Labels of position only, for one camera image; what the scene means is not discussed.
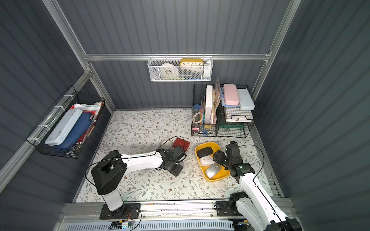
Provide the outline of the black mouse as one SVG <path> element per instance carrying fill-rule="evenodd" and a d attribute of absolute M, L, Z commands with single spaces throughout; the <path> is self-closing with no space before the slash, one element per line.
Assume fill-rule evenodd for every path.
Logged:
<path fill-rule="evenodd" d="M 203 158 L 203 157 L 210 156 L 213 153 L 214 153 L 214 151 L 211 147 L 205 147 L 205 148 L 199 149 L 197 151 L 197 156 L 198 156 L 198 158 Z"/>

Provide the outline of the white slim mouse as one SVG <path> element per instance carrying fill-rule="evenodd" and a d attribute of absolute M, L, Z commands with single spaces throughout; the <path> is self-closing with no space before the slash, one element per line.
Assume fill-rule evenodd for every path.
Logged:
<path fill-rule="evenodd" d="M 199 159 L 199 163 L 202 167 L 207 167 L 214 164 L 213 157 L 206 156 Z"/>

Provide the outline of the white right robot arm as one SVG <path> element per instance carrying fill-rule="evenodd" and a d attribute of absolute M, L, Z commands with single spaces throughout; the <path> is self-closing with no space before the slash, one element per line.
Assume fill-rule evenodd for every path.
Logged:
<path fill-rule="evenodd" d="M 225 152 L 217 151 L 213 160 L 225 167 L 242 187 L 243 191 L 229 198 L 230 210 L 241 214 L 256 231 L 301 231 L 296 218 L 289 218 L 268 195 L 257 179 L 257 173 L 242 159 L 236 141 L 225 146 Z"/>

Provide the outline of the yellow storage tray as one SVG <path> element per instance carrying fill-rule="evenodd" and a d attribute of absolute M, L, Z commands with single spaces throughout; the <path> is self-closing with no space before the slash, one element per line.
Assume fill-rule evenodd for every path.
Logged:
<path fill-rule="evenodd" d="M 220 146 L 212 141 L 199 144 L 195 148 L 195 155 L 201 172 L 209 182 L 217 182 L 230 175 L 229 170 L 226 170 L 225 167 L 213 161 L 214 154 L 220 150 Z"/>

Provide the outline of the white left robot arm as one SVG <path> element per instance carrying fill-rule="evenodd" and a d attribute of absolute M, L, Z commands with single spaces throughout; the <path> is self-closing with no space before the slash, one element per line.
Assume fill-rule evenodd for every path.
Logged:
<path fill-rule="evenodd" d="M 155 151 L 124 155 L 118 150 L 111 151 L 101 161 L 93 165 L 91 175 L 97 193 L 103 197 L 110 212 L 125 210 L 118 186 L 127 174 L 154 168 L 166 170 L 177 177 L 183 169 L 181 164 L 186 158 L 186 151 L 177 146 L 169 151 L 159 148 Z"/>

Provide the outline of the silver mouse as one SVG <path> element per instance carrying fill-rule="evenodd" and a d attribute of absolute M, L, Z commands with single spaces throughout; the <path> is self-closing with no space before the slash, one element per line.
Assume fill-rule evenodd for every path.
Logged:
<path fill-rule="evenodd" d="M 214 163 L 210 165 L 206 170 L 205 170 L 205 175 L 207 178 L 211 179 L 213 178 L 217 173 L 219 173 L 222 170 L 222 166 L 218 163 Z"/>

